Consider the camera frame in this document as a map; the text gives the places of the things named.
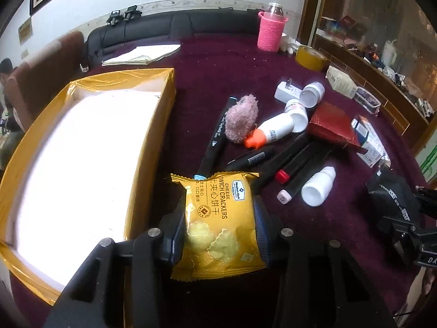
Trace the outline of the person's right hand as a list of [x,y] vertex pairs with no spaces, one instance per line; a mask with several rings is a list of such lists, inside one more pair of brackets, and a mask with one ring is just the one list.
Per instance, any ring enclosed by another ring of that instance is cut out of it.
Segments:
[[422,267],[420,268],[418,277],[420,279],[421,294],[428,295],[436,280],[436,269]]

